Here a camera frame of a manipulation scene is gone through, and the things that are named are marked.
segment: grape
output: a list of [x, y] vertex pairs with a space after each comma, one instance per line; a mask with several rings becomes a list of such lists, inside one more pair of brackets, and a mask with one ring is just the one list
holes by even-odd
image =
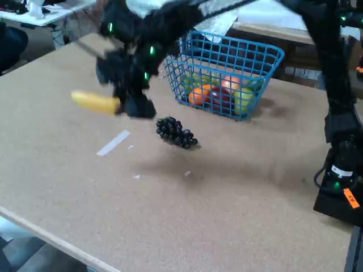
[[157, 133], [165, 141], [185, 149], [198, 144], [198, 140], [193, 138], [194, 134], [189, 129], [183, 131], [182, 123], [173, 117], [159, 119], [157, 121]]
[[197, 144], [198, 144], [198, 140], [197, 140], [197, 139], [190, 139], [190, 140], [188, 141], [188, 144], [195, 146], [195, 145], [197, 145]]

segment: table edge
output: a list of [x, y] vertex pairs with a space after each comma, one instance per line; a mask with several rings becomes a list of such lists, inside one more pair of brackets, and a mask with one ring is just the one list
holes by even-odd
[[99, 270], [99, 272], [101, 272], [101, 271], [120, 272], [120, 270], [117, 270], [114, 267], [106, 264], [105, 262], [102, 262], [101, 260], [93, 257], [92, 255], [89, 255], [88, 253], [82, 251], [81, 249], [62, 240], [61, 238], [32, 224], [28, 220], [26, 220], [20, 216], [17, 216], [13, 212], [9, 211], [8, 209], [6, 209], [2, 206], [0, 206], [0, 216], [11, 221], [12, 223], [16, 224], [17, 226], [22, 227], [27, 231], [30, 231], [36, 237], [44, 240], [46, 243], [65, 252], [66, 254], [72, 256], [76, 260], [83, 262], [85, 265], [87, 265], [93, 269]]

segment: blue wire basket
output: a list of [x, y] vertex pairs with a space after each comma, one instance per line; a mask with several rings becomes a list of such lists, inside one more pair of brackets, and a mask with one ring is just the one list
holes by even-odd
[[251, 117], [285, 55], [272, 45], [197, 31], [180, 46], [165, 63], [176, 100], [238, 121]]

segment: green apple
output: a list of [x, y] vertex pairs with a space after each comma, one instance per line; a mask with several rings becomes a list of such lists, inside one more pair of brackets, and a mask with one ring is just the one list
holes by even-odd
[[236, 115], [242, 115], [247, 112], [248, 105], [253, 101], [254, 92], [247, 88], [242, 88], [242, 91], [235, 91], [234, 97], [234, 112]]

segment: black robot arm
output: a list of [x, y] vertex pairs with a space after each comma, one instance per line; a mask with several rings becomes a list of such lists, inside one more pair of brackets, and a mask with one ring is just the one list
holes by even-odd
[[[131, 117], [153, 118], [155, 108], [143, 91], [149, 88], [150, 77], [158, 75], [158, 67], [166, 55], [174, 51], [178, 38], [205, 19], [255, 0], [244, 0], [211, 14], [203, 14], [200, 5], [207, 1], [169, 2], [144, 19], [132, 14], [125, 1], [110, 1], [105, 9], [101, 34], [121, 40], [125, 45], [106, 53], [105, 59], [98, 58], [97, 68], [100, 82], [112, 83], [114, 97], [121, 100], [116, 114], [125, 112]], [[316, 44], [326, 87], [329, 112], [325, 119], [325, 133], [331, 149], [318, 173], [324, 172], [322, 184], [316, 181], [318, 175], [314, 181], [321, 192], [348, 203], [344, 190], [353, 190], [358, 177], [363, 175], [363, 129], [354, 107], [356, 100], [350, 87], [340, 27], [363, 26], [363, 13], [350, 7], [347, 0], [279, 2], [298, 13], [305, 22]], [[317, 206], [315, 209], [334, 216]]]

